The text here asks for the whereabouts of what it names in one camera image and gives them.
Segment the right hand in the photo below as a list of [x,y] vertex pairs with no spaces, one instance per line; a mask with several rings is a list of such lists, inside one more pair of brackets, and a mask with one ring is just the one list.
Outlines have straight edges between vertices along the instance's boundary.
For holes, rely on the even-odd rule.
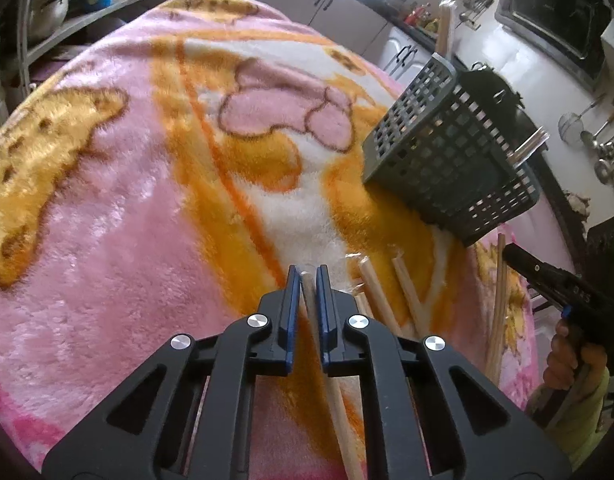
[[607,353],[595,344],[586,344],[577,351],[571,344],[569,334],[568,323],[565,320],[557,322],[542,380],[548,388],[568,390],[574,385],[575,373],[586,365],[589,367],[588,375],[580,386],[580,396],[584,398],[594,393],[601,385],[607,370]]

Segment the yellow-green right sleeve forearm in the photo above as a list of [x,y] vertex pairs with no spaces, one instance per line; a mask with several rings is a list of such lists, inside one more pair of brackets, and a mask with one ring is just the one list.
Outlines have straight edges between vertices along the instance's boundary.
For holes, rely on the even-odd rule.
[[556,426],[545,429],[549,438],[568,456],[573,470],[588,459],[606,434],[598,430],[598,424],[608,385],[609,372],[605,368],[598,387],[583,400],[572,404]]

